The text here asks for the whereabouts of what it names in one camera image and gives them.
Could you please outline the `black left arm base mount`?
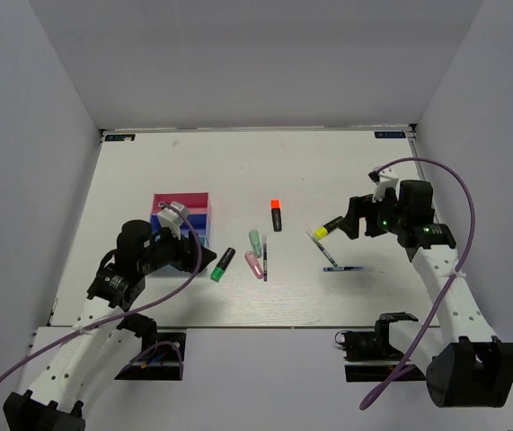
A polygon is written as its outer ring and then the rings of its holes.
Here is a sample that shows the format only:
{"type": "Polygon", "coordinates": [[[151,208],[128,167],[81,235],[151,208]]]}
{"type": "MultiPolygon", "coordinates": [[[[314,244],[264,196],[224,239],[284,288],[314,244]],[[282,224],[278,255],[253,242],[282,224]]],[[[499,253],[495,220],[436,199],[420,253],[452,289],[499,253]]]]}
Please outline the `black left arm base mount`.
{"type": "Polygon", "coordinates": [[[183,378],[185,331],[158,331],[144,339],[141,351],[115,377],[124,381],[178,382],[183,378]]]}

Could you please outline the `green gel pen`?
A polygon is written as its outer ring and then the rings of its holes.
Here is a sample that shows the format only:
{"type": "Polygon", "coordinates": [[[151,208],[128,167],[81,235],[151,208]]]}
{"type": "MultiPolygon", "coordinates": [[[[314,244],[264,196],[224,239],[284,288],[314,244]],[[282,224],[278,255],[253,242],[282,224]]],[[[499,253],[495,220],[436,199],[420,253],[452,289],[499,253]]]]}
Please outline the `green gel pen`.
{"type": "Polygon", "coordinates": [[[339,265],[334,259],[334,257],[322,246],[320,241],[316,239],[315,236],[309,230],[306,229],[305,233],[308,236],[308,238],[312,241],[312,243],[320,250],[323,256],[330,262],[330,264],[333,267],[338,267],[339,265]]]}

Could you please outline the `green translucent eraser case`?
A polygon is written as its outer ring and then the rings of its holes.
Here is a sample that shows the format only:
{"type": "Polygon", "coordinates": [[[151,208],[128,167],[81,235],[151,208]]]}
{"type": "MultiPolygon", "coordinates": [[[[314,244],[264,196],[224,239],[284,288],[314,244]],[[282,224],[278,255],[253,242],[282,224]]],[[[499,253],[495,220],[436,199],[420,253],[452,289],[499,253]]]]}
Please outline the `green translucent eraser case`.
{"type": "Polygon", "coordinates": [[[259,259],[262,255],[261,237],[257,230],[251,230],[249,232],[249,241],[252,246],[252,252],[255,257],[259,259]]]}

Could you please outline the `pink translucent eraser case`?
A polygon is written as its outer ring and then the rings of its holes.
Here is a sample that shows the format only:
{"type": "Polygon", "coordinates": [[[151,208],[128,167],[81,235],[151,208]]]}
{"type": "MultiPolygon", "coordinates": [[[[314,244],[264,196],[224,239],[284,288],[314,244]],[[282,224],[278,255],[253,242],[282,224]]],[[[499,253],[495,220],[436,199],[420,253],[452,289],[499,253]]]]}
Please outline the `pink translucent eraser case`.
{"type": "Polygon", "coordinates": [[[263,276],[264,276],[263,269],[261,267],[259,259],[254,254],[254,252],[253,251],[247,251],[244,254],[244,258],[245,258],[247,264],[249,265],[252,273],[255,275],[255,277],[257,279],[263,279],[263,276]]]}

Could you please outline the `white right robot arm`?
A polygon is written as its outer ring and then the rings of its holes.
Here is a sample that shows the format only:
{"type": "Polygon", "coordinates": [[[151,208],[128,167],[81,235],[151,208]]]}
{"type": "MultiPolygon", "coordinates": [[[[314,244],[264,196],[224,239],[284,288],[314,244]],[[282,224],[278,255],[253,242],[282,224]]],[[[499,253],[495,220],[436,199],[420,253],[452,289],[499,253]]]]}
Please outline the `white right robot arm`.
{"type": "Polygon", "coordinates": [[[501,408],[513,383],[513,343],[500,341],[456,271],[456,241],[447,225],[435,223],[432,197],[431,184],[422,180],[352,197],[341,230],[356,239],[364,220],[367,237],[395,235],[433,302],[441,337],[425,333],[411,348],[423,324],[408,312],[388,312],[372,331],[345,331],[339,343],[352,361],[399,361],[407,355],[440,408],[501,408]]]}

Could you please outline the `green cap black highlighter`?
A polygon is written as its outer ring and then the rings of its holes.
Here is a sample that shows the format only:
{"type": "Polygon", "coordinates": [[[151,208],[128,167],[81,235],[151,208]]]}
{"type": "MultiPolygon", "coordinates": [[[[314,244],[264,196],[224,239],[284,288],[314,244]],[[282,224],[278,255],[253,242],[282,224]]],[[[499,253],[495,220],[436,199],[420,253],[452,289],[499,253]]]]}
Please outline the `green cap black highlighter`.
{"type": "Polygon", "coordinates": [[[215,282],[219,282],[222,278],[222,276],[225,274],[230,262],[234,258],[235,255],[235,249],[232,247],[229,247],[225,253],[222,255],[214,269],[212,270],[210,274],[210,279],[215,282]]]}

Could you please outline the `yellow cap black highlighter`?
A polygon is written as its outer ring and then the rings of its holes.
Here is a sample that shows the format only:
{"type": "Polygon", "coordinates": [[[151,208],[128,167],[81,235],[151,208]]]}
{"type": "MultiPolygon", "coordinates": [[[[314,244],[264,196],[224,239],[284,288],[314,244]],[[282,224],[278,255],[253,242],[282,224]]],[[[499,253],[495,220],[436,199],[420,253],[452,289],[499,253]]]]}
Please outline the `yellow cap black highlighter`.
{"type": "Polygon", "coordinates": [[[332,233],[334,230],[336,230],[339,225],[341,224],[343,220],[343,217],[341,215],[335,217],[330,222],[327,222],[326,224],[321,225],[319,228],[317,228],[314,231],[314,237],[317,240],[321,240],[322,238],[326,237],[328,234],[332,233]]]}

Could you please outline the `orange cap black highlighter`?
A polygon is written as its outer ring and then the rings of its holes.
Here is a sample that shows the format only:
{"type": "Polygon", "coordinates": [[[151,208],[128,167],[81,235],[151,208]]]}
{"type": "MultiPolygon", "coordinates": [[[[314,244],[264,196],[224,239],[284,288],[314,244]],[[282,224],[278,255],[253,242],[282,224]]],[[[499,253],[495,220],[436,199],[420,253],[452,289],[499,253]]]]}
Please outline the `orange cap black highlighter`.
{"type": "Polygon", "coordinates": [[[271,220],[274,232],[282,231],[281,205],[278,199],[270,201],[271,220]]]}

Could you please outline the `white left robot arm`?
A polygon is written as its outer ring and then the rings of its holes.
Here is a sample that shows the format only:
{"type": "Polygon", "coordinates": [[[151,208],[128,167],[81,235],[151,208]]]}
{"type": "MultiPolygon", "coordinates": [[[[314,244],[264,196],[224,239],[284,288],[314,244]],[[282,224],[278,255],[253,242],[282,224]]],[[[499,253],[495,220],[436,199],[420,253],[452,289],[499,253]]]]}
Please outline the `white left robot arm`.
{"type": "Polygon", "coordinates": [[[103,258],[71,332],[53,343],[56,354],[22,393],[4,402],[12,430],[83,430],[84,412],[136,355],[158,348],[157,324],[135,301],[146,277],[172,266],[195,277],[217,255],[198,235],[158,232],[143,220],[122,225],[116,247],[103,258]]]}

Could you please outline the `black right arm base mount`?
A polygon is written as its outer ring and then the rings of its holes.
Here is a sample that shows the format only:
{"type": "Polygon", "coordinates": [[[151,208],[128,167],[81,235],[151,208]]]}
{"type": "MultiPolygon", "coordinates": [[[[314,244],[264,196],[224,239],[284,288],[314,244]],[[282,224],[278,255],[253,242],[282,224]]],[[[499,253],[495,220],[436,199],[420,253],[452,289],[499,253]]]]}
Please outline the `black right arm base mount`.
{"type": "Polygon", "coordinates": [[[394,370],[402,352],[389,342],[389,326],[418,319],[407,312],[382,313],[372,330],[341,330],[334,342],[344,353],[347,383],[381,383],[394,370]]]}

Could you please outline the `purple gel pen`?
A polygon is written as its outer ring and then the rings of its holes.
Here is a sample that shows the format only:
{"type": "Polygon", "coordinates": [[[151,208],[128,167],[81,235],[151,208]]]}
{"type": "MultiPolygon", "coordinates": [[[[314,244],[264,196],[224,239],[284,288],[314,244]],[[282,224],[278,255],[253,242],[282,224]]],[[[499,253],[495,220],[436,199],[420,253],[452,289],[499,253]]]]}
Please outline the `purple gel pen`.
{"type": "Polygon", "coordinates": [[[263,269],[263,281],[268,281],[268,239],[267,235],[261,237],[262,246],[262,269],[263,269]]]}

